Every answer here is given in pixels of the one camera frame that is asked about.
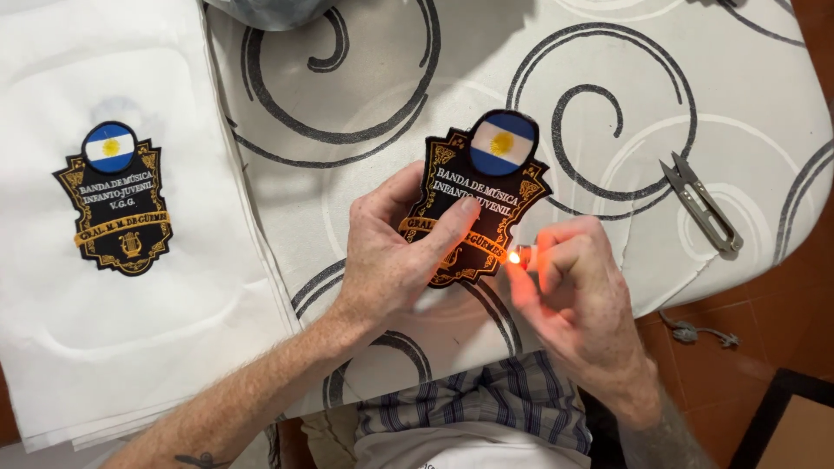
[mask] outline plaid shorts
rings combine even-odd
[[[356,441],[373,433],[488,421],[587,455],[590,432],[576,384],[544,351],[492,363],[357,404]]]

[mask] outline hairy forearm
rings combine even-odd
[[[373,339],[335,305],[320,320],[235,371],[131,441],[102,466],[227,467],[316,381]]]
[[[629,469],[715,469],[675,404],[657,385],[660,413],[649,426],[634,428],[620,421],[620,443]]]

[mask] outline tiled floor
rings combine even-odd
[[[834,0],[793,0],[822,89],[834,103]],[[668,310],[674,320],[733,332],[722,349],[703,335],[681,345],[654,313],[638,320],[661,378],[721,466],[744,434],[776,368],[834,381],[834,201],[808,240],[784,264],[705,300]],[[0,446],[18,439],[0,373]]]

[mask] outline hand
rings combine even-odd
[[[431,233],[409,244],[396,227],[420,198],[423,164],[413,163],[350,205],[348,259],[337,303],[354,320],[376,326],[410,310],[440,261],[478,219],[480,204],[464,197],[437,221]]]
[[[620,422],[648,427],[660,418],[656,365],[631,315],[628,285],[596,217],[583,216],[539,232],[539,287],[506,264],[512,300],[553,360],[608,406]]]

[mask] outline gray cord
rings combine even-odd
[[[733,345],[739,345],[741,343],[741,339],[736,337],[735,334],[723,334],[715,329],[710,329],[708,327],[695,327],[692,324],[679,320],[677,322],[669,319],[663,314],[663,310],[658,311],[661,313],[661,319],[663,322],[666,323],[672,329],[672,337],[675,338],[681,344],[690,344],[696,340],[698,340],[698,332],[709,332],[710,334],[715,334],[721,339],[721,346],[722,347],[730,347]]]

